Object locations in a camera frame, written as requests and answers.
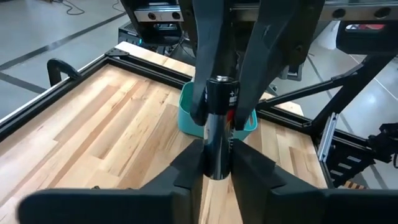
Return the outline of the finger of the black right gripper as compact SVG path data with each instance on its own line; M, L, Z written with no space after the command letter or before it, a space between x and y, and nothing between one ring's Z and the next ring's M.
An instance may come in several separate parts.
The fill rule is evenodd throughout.
M305 61L323 0L260 0L240 68L234 128L242 130L263 92L283 69Z
M228 51L228 32L231 22L226 0L193 1L197 27L197 55L190 116L203 126L206 123L206 81L213 75L225 75L226 63L222 57Z

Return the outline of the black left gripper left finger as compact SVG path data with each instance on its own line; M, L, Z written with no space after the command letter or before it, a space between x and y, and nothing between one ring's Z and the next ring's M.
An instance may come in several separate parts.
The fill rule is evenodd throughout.
M139 189L45 189L17 207L19 223L198 223L203 143L194 140Z

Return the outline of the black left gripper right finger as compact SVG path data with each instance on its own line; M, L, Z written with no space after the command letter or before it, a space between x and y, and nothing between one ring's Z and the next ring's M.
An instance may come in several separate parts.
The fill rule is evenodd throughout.
M397 224L396 190L319 189L240 140L231 177L244 223Z

